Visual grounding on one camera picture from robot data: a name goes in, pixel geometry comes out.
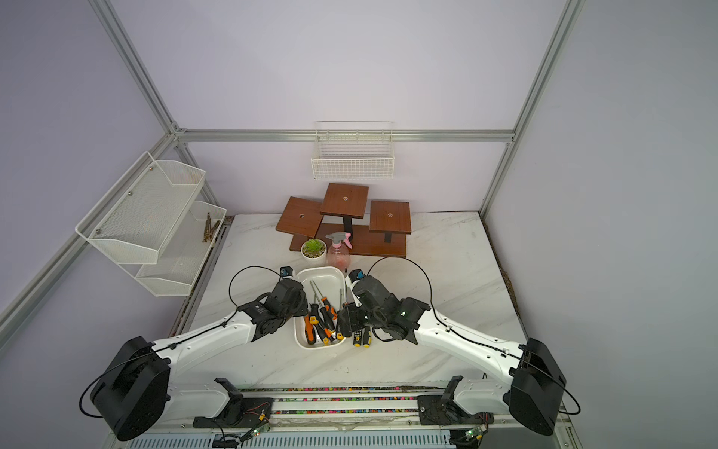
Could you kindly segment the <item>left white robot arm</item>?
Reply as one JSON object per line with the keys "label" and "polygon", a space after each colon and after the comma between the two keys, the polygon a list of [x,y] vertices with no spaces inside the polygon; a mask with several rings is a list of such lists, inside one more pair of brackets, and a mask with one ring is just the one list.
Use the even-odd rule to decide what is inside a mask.
{"label": "left white robot arm", "polygon": [[301,282],[282,278],[272,291],[213,324],[156,342],[128,340],[93,382],[90,400],[121,442],[161,421],[192,418],[198,426],[255,427],[271,400],[245,400],[220,375],[207,385],[189,384],[183,376],[217,355],[275,333],[308,307]]}

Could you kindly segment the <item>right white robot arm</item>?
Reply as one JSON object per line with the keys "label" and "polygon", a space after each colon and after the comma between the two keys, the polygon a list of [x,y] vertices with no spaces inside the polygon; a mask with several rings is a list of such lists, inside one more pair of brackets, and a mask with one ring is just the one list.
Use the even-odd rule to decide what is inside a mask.
{"label": "right white robot arm", "polygon": [[345,278],[349,303],[338,313],[344,334],[379,329],[397,342],[443,351],[471,364],[495,386],[472,393],[469,384],[456,384],[452,402],[468,415],[482,410],[493,395],[528,430],[551,436],[566,394],[567,379],[549,348],[530,338],[525,343],[501,340],[466,327],[437,312],[430,304],[398,299],[376,278],[356,269]]}

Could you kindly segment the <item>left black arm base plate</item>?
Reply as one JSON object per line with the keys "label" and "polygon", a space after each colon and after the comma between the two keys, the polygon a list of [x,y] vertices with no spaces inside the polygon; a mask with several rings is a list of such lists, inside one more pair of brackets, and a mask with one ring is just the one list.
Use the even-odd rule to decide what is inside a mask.
{"label": "left black arm base plate", "polygon": [[194,428],[251,428],[256,430],[269,422],[273,398],[250,398],[244,396],[226,378],[215,378],[228,396],[228,403],[214,417],[197,416]]}

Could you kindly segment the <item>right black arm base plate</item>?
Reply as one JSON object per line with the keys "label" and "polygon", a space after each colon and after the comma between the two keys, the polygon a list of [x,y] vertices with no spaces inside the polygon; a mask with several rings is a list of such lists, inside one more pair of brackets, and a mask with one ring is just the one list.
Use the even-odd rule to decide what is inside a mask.
{"label": "right black arm base plate", "polygon": [[461,375],[456,375],[441,395],[417,397],[419,419],[422,426],[492,425],[495,423],[492,413],[470,415],[454,401],[454,392],[462,380]]}

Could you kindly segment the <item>white plastic storage box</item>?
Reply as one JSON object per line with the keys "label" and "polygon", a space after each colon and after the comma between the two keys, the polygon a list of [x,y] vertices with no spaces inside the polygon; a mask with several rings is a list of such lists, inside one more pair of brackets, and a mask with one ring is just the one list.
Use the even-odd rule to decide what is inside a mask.
{"label": "white plastic storage box", "polygon": [[334,267],[320,267],[304,269],[295,277],[297,282],[301,282],[306,293],[308,303],[310,321],[312,322],[314,333],[316,336],[316,344],[310,346],[307,344],[304,331],[304,317],[294,319],[295,341],[297,345],[306,351],[318,351],[333,348],[336,346],[347,346],[351,340],[351,335],[338,331],[338,318],[336,321],[336,331],[332,332],[326,326],[325,320],[321,314],[321,302],[317,299],[310,281],[314,281],[322,294],[330,301],[338,314],[338,309],[345,302],[345,281],[344,274]]}

